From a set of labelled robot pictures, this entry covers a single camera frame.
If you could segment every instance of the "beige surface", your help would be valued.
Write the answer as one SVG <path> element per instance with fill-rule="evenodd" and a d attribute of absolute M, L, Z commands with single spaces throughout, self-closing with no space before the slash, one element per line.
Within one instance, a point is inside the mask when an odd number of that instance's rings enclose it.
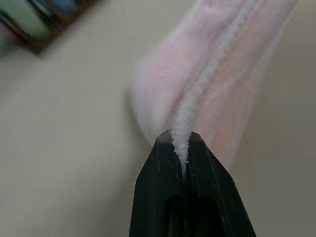
<path fill-rule="evenodd" d="M 125 89 L 189 6 L 100 3 L 42 59 L 19 50 L 1 62 L 0 236 L 127 236 L 149 149 Z M 314 232 L 315 10 L 301 0 L 233 168 L 258 236 Z"/>

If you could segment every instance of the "black plastic object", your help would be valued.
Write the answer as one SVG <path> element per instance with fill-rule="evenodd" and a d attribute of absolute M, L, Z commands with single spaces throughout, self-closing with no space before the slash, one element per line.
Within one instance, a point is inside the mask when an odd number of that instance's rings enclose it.
<path fill-rule="evenodd" d="M 170 132 L 158 137 L 135 187 L 129 237 L 255 237 L 233 179 L 192 133 L 182 176 Z"/>

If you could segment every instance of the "beige background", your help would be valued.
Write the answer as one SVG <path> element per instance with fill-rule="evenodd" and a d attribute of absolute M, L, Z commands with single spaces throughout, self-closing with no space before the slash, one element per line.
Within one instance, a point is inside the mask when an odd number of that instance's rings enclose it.
<path fill-rule="evenodd" d="M 126 105 L 135 60 L 192 4 L 98 4 L 42 58 L 0 64 L 0 236 L 128 235 L 149 147 Z M 301 0 L 232 169 L 257 236 L 313 236 L 316 1 Z"/>

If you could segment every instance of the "blurry object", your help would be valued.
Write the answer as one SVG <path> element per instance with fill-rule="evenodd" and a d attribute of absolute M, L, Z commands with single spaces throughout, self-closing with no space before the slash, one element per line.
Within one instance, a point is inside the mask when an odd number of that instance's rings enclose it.
<path fill-rule="evenodd" d="M 35 2 L 41 9 L 47 11 L 48 14 L 53 14 L 51 5 L 54 4 L 64 15 L 72 16 L 79 11 L 79 4 L 75 0 L 29 0 Z"/>
<path fill-rule="evenodd" d="M 1 0 L 1 22 L 25 40 L 46 39 L 49 28 L 24 0 Z"/>
<path fill-rule="evenodd" d="M 0 0 L 0 22 L 33 52 L 46 48 L 95 0 Z"/>

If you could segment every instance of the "green object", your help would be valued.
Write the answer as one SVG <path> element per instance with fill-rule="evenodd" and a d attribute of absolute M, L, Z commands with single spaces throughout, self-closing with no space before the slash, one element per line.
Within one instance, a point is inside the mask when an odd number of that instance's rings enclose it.
<path fill-rule="evenodd" d="M 9 16 L 32 39 L 44 40 L 49 28 L 26 0 L 0 0 L 0 15 Z"/>

